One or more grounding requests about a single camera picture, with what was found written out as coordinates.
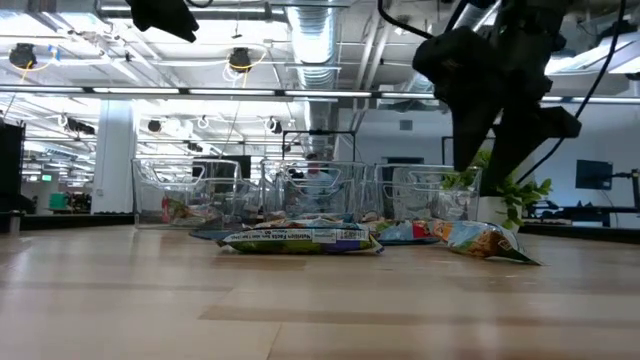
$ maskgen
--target transparent plastic container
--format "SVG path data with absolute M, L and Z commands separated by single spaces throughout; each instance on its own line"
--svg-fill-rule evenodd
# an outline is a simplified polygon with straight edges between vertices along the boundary
M 266 221 L 326 214 L 345 221 L 362 217 L 367 165 L 356 162 L 263 161 Z
M 137 228 L 241 229 L 257 217 L 260 188 L 240 164 L 215 159 L 134 159 Z
M 476 220 L 481 173 L 471 168 L 463 179 L 450 166 L 377 165 L 363 203 L 393 220 Z

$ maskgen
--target ventilation duct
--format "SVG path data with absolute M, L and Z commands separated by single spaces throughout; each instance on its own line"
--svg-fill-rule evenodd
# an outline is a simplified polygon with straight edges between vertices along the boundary
M 309 65 L 332 64 L 335 55 L 336 10 L 312 6 L 290 7 L 286 9 L 286 14 L 292 28 L 291 45 L 296 62 Z M 326 90 L 335 87 L 334 69 L 299 67 L 296 70 L 303 89 Z M 309 130 L 336 130 L 334 104 L 326 101 L 307 102 L 305 123 Z M 324 151 L 326 142 L 323 140 L 310 137 L 310 150 L 316 153 Z

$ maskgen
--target pillar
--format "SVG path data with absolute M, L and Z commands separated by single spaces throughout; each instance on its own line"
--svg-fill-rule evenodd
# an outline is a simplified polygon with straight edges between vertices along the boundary
M 91 213 L 133 212 L 131 160 L 139 119 L 130 100 L 102 100 Z

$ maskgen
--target metal frame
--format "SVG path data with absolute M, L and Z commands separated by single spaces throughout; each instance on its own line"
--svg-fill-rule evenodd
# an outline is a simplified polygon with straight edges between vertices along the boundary
M 285 156 L 285 148 L 287 147 L 287 135 L 288 134 L 309 134 L 310 136 L 323 136 L 323 135 L 351 135 L 353 139 L 353 158 L 352 161 L 356 162 L 356 132 L 355 131 L 329 131 L 329 130 L 285 130 L 282 132 L 282 160 Z

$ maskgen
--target computer screen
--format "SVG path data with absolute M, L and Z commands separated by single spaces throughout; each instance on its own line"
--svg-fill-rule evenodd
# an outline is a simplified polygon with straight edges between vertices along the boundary
M 611 190 L 612 175 L 613 163 L 578 160 L 576 164 L 576 189 Z

